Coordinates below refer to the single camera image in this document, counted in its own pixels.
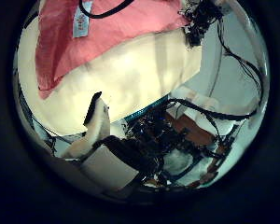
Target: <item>clothing tag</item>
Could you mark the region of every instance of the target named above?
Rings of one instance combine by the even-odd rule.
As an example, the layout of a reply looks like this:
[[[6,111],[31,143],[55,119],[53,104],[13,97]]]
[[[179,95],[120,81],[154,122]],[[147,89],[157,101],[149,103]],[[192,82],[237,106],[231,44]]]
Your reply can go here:
[[[84,8],[91,12],[92,1],[83,2]],[[90,27],[90,18],[81,12],[79,6],[77,6],[74,24],[73,24],[73,38],[87,36]]]

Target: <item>wire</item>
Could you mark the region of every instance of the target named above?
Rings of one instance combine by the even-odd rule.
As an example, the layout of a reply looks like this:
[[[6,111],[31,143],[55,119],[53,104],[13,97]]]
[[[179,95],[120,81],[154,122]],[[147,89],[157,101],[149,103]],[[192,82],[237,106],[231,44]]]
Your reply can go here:
[[[122,11],[124,8],[129,6],[132,2],[133,2],[133,0],[124,0],[118,6],[112,8],[111,10],[108,10],[107,12],[104,12],[104,13],[98,14],[98,15],[94,15],[94,14],[91,14],[90,12],[88,12],[84,8],[84,6],[83,6],[83,0],[79,0],[78,5],[80,7],[81,12],[83,12],[83,14],[88,16],[89,18],[92,18],[92,19],[103,19],[105,17],[112,16],[113,14]]]
[[[49,128],[46,128],[44,125],[42,125],[36,118],[34,115],[31,116],[31,118],[36,122],[38,123],[43,129],[45,129],[47,132],[49,133],[53,133],[55,134],[58,138],[62,139],[64,142],[68,143],[68,144],[72,144],[70,141],[68,141],[67,139],[59,136],[58,134],[56,134],[54,131],[50,130]]]
[[[225,41],[223,38],[224,35],[224,23],[223,23],[223,19],[221,18],[220,20],[218,20],[218,24],[217,24],[217,35],[218,35],[218,39],[222,45],[222,47],[225,50],[225,56],[231,56],[233,57],[239,64],[240,66],[243,68],[244,72],[246,75],[248,75],[255,83],[257,89],[258,89],[258,93],[259,93],[259,105],[262,102],[262,98],[263,98],[263,80],[261,78],[261,72],[260,70],[258,70],[258,68],[252,64],[251,62],[241,58],[239,55],[233,53],[231,51],[231,49],[229,47],[227,47],[225,45]],[[252,71],[250,70],[252,69],[252,71],[254,72],[254,74],[258,77],[257,81],[255,79],[255,76],[253,76]]]

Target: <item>blue component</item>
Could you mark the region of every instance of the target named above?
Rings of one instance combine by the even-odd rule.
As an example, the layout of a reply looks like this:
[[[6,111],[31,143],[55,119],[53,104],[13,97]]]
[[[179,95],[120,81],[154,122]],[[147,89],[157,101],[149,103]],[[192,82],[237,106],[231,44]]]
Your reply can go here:
[[[130,122],[134,119],[138,119],[139,117],[141,117],[142,115],[144,115],[151,107],[154,107],[156,105],[160,105],[162,102],[168,100],[168,95],[165,95],[164,97],[160,98],[159,100],[157,100],[156,102],[152,103],[151,105],[148,105],[147,107],[138,110],[137,112],[129,115],[128,117],[124,118],[127,122]]]

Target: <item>electronic component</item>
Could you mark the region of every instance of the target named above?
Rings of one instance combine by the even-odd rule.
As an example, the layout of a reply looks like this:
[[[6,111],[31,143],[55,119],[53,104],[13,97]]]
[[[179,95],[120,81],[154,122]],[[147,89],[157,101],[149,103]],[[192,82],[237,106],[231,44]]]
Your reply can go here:
[[[199,4],[189,5],[179,11],[190,23],[184,27],[186,39],[191,48],[200,46],[209,26],[223,17],[222,12],[210,0],[202,0]]]

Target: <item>pink cloth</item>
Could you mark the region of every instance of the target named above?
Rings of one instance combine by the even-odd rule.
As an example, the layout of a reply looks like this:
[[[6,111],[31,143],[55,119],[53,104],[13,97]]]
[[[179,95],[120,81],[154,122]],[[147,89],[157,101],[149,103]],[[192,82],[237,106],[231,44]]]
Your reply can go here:
[[[121,2],[94,0],[91,13],[100,14]],[[49,97],[68,72],[117,44],[138,35],[170,31],[189,23],[177,14],[180,0],[135,0],[110,17],[90,19],[89,35],[73,38],[77,5],[78,0],[47,0],[39,14],[35,63],[42,99]]]

